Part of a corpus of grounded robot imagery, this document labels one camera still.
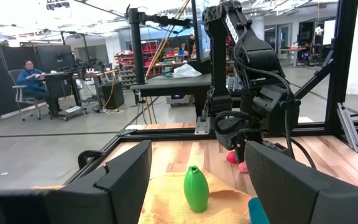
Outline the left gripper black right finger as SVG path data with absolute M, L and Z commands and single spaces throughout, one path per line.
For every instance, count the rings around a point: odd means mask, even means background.
M 255 141 L 245 160 L 271 224 L 358 224 L 357 186 Z

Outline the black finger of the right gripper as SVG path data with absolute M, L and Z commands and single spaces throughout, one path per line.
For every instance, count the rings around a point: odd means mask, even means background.
M 238 163 L 244 162 L 245 144 L 245 140 L 241 140 L 239 143 L 236 144 L 235 152 Z

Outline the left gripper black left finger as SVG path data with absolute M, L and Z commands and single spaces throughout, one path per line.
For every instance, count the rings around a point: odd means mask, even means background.
M 51 224 L 137 224 L 152 165 L 142 141 L 105 165 L 51 193 Z

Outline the pink toy fruit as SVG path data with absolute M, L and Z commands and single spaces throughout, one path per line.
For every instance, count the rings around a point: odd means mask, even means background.
M 249 172 L 246 163 L 244 161 L 238 161 L 235 151 L 229 151 L 226 156 L 226 160 L 232 164 L 237 164 L 239 172 L 244 174 Z

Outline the green toy corn husk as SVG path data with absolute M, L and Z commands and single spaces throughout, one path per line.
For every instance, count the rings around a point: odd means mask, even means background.
M 209 186 L 206 177 L 197 166 L 189 166 L 183 188 L 190 209 L 196 213 L 205 212 L 208 207 Z

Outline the blue plastic tupperware tub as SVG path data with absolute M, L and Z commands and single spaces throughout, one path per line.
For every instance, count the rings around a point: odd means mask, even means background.
M 250 224 L 270 224 L 259 198 L 251 198 L 248 202 Z

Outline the black table clamp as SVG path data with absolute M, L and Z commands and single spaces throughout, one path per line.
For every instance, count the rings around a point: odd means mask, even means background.
M 79 169 L 84 168 L 90 160 L 103 157 L 104 155 L 104 152 L 95 150 L 87 150 L 81 152 L 77 157 Z

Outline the yellow waffle cloth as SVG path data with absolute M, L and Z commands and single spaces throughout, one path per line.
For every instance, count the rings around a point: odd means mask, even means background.
M 207 210 L 195 213 L 186 201 L 185 174 L 166 173 L 150 180 L 139 224 L 250 224 L 250 195 L 203 171 L 209 185 Z

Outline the black side table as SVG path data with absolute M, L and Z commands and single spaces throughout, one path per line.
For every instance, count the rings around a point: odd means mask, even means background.
M 131 90 L 140 91 L 145 96 L 193 95 L 195 97 L 196 116 L 202 115 L 206 92 L 211 86 L 211 74 L 205 73 L 192 78 L 151 78 L 142 85 L 132 85 Z

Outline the white plastic bag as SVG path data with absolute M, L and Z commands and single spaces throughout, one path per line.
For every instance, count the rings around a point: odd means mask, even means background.
M 201 72 L 197 71 L 189 64 L 184 64 L 178 68 L 174 69 L 173 77 L 174 78 L 193 78 L 202 75 Z

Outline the black computer monitor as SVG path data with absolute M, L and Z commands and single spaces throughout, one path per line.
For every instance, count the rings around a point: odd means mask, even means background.
M 213 0 L 191 0 L 197 61 L 194 67 L 201 73 L 210 72 L 210 39 L 204 29 L 203 11 L 212 2 Z

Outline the black box under workbench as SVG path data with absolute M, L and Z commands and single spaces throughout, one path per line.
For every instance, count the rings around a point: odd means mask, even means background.
M 104 96 L 104 107 L 106 109 L 116 109 L 124 104 L 124 94 L 121 81 L 108 83 L 102 86 Z

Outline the silver diagonal strut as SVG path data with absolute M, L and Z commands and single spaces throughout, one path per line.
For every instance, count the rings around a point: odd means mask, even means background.
M 344 103 L 337 104 L 337 114 L 349 147 L 358 152 L 358 133 Z

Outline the person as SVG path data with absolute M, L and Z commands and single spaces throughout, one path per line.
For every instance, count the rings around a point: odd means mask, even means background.
M 20 72 L 16 83 L 18 85 L 25 85 L 23 95 L 28 98 L 36 100 L 44 100 L 48 104 L 50 114 L 58 114 L 61 108 L 58 98 L 52 96 L 49 91 L 44 87 L 43 79 L 45 72 L 34 68 L 31 60 L 24 62 L 24 69 Z
M 186 58 L 194 58 L 196 57 L 196 45 L 195 45 L 195 35 L 191 33 L 186 44 L 184 53 Z

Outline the wooden workbench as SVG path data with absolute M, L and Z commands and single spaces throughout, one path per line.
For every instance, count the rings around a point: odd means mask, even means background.
M 74 90 L 73 93 L 76 97 L 76 104 L 78 106 L 83 106 L 83 104 L 92 104 L 94 103 L 93 110 L 97 113 L 100 113 L 106 106 L 106 103 L 110 100 L 110 97 L 107 100 L 103 94 L 104 86 L 113 86 L 117 80 L 118 70 L 108 70 L 102 72 L 93 72 L 85 74 L 74 74 L 73 84 Z

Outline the red storage bin shelf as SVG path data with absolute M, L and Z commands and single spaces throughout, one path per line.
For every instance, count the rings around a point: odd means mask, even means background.
M 144 74 L 146 74 L 154 55 L 157 53 L 158 45 L 158 40 L 143 40 L 141 42 Z M 114 56 L 115 65 L 118 69 L 118 78 L 126 89 L 137 84 L 132 44 L 128 43 L 128 47 L 129 50 L 122 50 Z

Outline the black rolling desk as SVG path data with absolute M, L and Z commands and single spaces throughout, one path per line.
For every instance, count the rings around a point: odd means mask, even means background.
M 70 118 L 88 114 L 87 108 L 81 104 L 80 92 L 78 91 L 77 84 L 73 79 L 73 73 L 69 72 L 56 72 L 46 73 L 45 84 L 50 95 L 55 98 L 61 98 L 66 96 L 72 96 L 75 100 L 75 106 L 69 106 L 67 109 L 62 109 L 61 112 L 51 113 L 49 112 L 49 118 L 62 118 L 64 121 L 68 121 Z

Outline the grey office chair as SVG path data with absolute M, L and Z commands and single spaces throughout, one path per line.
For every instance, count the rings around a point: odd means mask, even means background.
M 18 85 L 16 79 L 22 70 L 9 70 L 8 75 L 12 80 L 12 89 L 16 92 L 15 101 L 19 104 L 30 105 L 34 107 L 34 111 L 28 111 L 22 115 L 22 121 L 26 121 L 30 117 L 36 117 L 38 120 L 42 119 L 40 105 L 45 103 L 45 100 L 37 100 L 31 96 L 24 95 L 25 85 Z

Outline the silver corner bracket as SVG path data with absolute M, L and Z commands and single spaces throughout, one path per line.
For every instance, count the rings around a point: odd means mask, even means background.
M 210 118 L 203 118 L 201 116 L 197 117 L 196 126 L 195 126 L 195 135 L 208 135 L 210 132 Z

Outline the black aluminium table frame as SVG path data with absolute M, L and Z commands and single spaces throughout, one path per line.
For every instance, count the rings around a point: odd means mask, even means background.
M 314 141 L 318 139 L 326 145 L 326 148 L 336 154 L 331 162 L 325 162 L 322 165 L 330 174 L 335 171 L 337 162 L 346 163 L 358 173 L 358 152 L 351 149 L 344 138 L 344 131 L 337 114 L 337 104 L 343 103 L 345 100 L 357 7 L 358 0 L 339 0 L 338 2 L 333 58 L 329 65 L 321 70 L 329 72 L 330 76 L 325 121 L 323 123 L 300 123 L 291 132 L 291 136 L 296 140 Z M 167 124 L 161 129 L 155 124 L 135 126 L 133 129 L 124 128 L 99 150 L 105 153 L 103 157 L 90 160 L 67 182 L 73 182 L 104 164 L 125 142 L 140 142 L 142 140 L 154 142 L 216 141 L 216 135 L 212 131 L 208 135 L 195 135 L 194 131 L 194 124 Z M 358 174 L 354 178 L 358 183 Z

